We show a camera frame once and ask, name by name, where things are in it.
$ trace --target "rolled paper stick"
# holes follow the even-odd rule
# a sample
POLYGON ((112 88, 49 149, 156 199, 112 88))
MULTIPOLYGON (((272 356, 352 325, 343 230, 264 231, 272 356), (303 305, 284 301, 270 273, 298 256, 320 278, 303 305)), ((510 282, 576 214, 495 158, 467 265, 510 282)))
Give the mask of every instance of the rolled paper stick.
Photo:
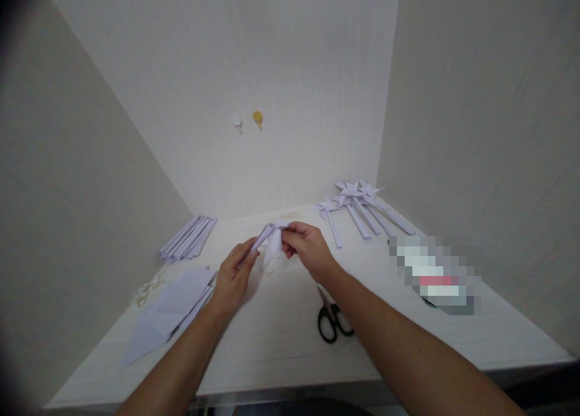
POLYGON ((367 209, 369 210, 369 212, 371 214, 373 214, 373 217, 376 218, 376 220, 379 222, 379 224, 381 225, 381 227, 383 229, 385 229, 385 233, 387 234, 389 241, 391 240, 391 238, 396 237, 396 234, 393 232, 392 229, 390 229, 388 227, 387 222, 381 217, 380 213, 378 213, 377 211, 375 211, 372 206, 367 206, 367 209))
POLYGON ((387 215, 387 217, 389 217, 392 221, 394 221, 395 224, 397 224, 398 227, 400 227, 401 229, 403 229, 409 235, 415 235, 416 232, 408 224, 406 224, 403 220, 401 220, 399 217, 397 217, 392 211, 388 210, 383 205, 381 205, 373 197, 368 197, 367 196, 366 199, 370 203, 372 203, 374 206, 377 206, 379 209, 381 209, 383 212, 385 212, 385 214, 387 215))
POLYGON ((163 247, 162 251, 164 253, 169 253, 171 250, 175 249, 175 246, 178 246, 181 241, 183 240, 183 238, 192 230, 192 228, 195 227, 196 224, 198 224, 200 221, 202 220, 202 217, 197 216, 195 218, 193 218, 188 224, 186 224, 183 229, 181 229, 179 231, 179 233, 177 233, 176 236, 174 236, 172 238, 171 244, 169 244, 166 247, 163 247))
POLYGON ((163 246, 163 248, 162 248, 161 250, 159 250, 159 251, 160 251, 160 252, 165 252, 165 251, 166 251, 166 250, 168 250, 170 247, 172 247, 172 246, 173 246, 173 244, 174 244, 175 242, 177 242, 177 240, 178 240, 178 239, 180 239, 180 238, 183 236, 183 233, 185 233, 185 231, 186 231, 186 230, 188 230, 188 229, 189 229, 189 227, 190 227, 190 226, 191 226, 191 225, 192 225, 192 224, 193 224, 193 223, 194 223, 194 222, 195 222, 195 221, 196 221, 198 218, 199 218, 199 217, 194 217, 194 218, 192 218, 192 219, 191 219, 191 220, 190 220, 190 221, 189 221, 189 222, 188 222, 188 223, 187 223, 185 226, 183 226, 183 227, 181 228, 181 230, 180 230, 179 232, 177 232, 177 233, 176 233, 176 234, 173 236, 173 238, 171 238, 171 239, 169 240, 169 242, 167 242, 167 244, 165 244, 165 245, 163 246))
POLYGON ((369 233, 365 229, 365 227, 364 227, 363 222, 361 221, 361 219, 356 214, 356 211, 352 208, 352 205, 346 205, 346 209, 348 209, 348 211, 350 213, 350 216, 352 217, 352 220, 355 222, 356 227, 358 228, 358 231, 361 233, 361 235, 364 238, 364 240, 365 241, 370 240, 369 233))
POLYGON ((363 208, 363 206, 361 205, 361 202, 359 202, 356 197, 353 197, 352 200, 354 201, 356 208, 360 211, 362 217, 365 219, 365 221, 367 222, 367 224, 369 225, 369 227, 372 229, 372 231, 374 232, 374 234, 375 235, 380 235, 381 234, 381 230, 377 227, 377 225, 375 224, 375 222, 373 221, 373 219, 368 214, 367 210, 363 208))
POLYGON ((330 230, 332 231, 332 235, 334 236, 334 242, 337 244, 337 249, 341 249, 343 247, 343 243, 340 240, 340 236, 338 236, 337 227, 334 225, 334 221, 332 221, 332 216, 330 215, 330 211, 326 211, 326 215, 328 216, 328 222, 330 223, 330 230))
POLYGON ((217 222, 218 222, 218 219, 212 219, 210 221, 210 223, 207 225, 207 227, 205 228, 205 234, 203 234, 203 236, 200 237, 199 241, 197 242, 198 245, 196 246, 196 248, 194 250, 195 257, 199 256, 199 254, 201 253, 202 249, 204 248, 205 242, 207 241, 208 237, 210 236, 211 231, 213 230, 213 228, 217 222))
POLYGON ((173 254, 173 256, 175 256, 176 258, 183 258, 185 252, 189 250, 189 247, 191 247, 192 243, 195 241, 198 235, 205 229, 205 227, 208 225, 209 222, 210 219, 205 219, 198 227, 196 227, 195 230, 187 237, 187 239, 183 241, 183 244, 173 254))
POLYGON ((183 236, 169 249, 166 254, 173 257, 175 252, 181 248, 187 238, 196 230, 196 228, 203 223, 205 217, 200 217, 191 227, 183 234, 183 236))

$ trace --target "stack of paper sticks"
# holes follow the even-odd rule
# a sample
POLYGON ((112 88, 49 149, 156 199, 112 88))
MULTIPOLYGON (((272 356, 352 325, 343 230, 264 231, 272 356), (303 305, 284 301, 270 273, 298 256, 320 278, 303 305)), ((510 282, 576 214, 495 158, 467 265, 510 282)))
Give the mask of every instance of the stack of paper sticks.
POLYGON ((205 241, 218 219, 197 216, 191 219, 177 235, 159 251, 159 256, 167 264, 176 260, 193 259, 201 253, 205 241))

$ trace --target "stack of paper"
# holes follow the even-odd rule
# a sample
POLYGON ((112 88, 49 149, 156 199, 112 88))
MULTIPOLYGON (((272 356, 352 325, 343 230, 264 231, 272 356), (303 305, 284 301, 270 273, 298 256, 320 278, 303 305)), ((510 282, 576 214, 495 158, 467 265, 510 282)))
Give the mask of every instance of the stack of paper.
POLYGON ((164 345, 177 328, 187 328, 213 293, 216 272, 208 268, 185 271, 152 306, 145 308, 125 355, 127 366, 164 345))
POLYGON ((167 264, 176 260, 193 259, 201 253, 207 237, 218 222, 218 219, 197 216, 171 238, 159 251, 159 256, 167 264))

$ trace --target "table surface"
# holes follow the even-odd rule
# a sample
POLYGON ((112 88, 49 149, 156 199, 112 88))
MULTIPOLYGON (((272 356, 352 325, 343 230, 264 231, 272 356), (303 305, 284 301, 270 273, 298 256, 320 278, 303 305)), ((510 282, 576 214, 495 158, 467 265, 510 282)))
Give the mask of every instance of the table surface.
MULTIPOLYGON (((206 265, 218 269, 235 244, 257 235, 265 224, 283 215, 320 227, 346 271, 481 370, 575 360, 485 284, 479 315, 450 316, 429 308, 390 265, 384 233, 364 241, 349 213, 336 211, 332 216, 344 245, 337 250, 329 224, 311 208, 218 221, 198 258, 160 270, 165 283, 150 294, 145 306, 155 302, 183 271, 206 265)), ((403 235, 398 228, 395 231, 403 235)), ((339 334, 333 345, 321 339, 317 328, 320 296, 300 260, 281 257, 264 270, 262 258, 263 254, 252 271, 246 303, 219 342, 198 395, 380 379, 356 336, 339 334)), ((129 396, 180 335, 177 332, 163 347, 124 368, 121 359, 141 309, 131 305, 121 315, 47 408, 119 403, 129 396)))

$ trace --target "paper sheet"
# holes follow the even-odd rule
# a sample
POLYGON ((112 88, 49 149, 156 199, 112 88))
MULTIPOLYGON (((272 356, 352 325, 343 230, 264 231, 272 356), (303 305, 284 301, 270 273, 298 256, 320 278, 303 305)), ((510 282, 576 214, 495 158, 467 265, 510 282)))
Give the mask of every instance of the paper sheet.
POLYGON ((148 312, 143 312, 137 320, 135 333, 129 342, 129 346, 123 355, 122 364, 128 366, 145 354, 165 344, 169 338, 158 332, 145 317, 148 312))
POLYGON ((205 303, 210 299, 211 294, 213 294, 213 288, 211 286, 207 287, 207 290, 201 296, 199 301, 193 306, 192 311, 185 317, 183 322, 179 325, 180 328, 187 328, 192 321, 195 319, 196 315, 199 313, 201 308, 205 306, 205 303))
POLYGON ((165 344, 177 327, 192 314, 200 300, 207 300, 208 293, 213 291, 207 287, 214 275, 215 271, 207 268, 185 271, 155 304, 144 309, 123 357, 123 365, 165 344))

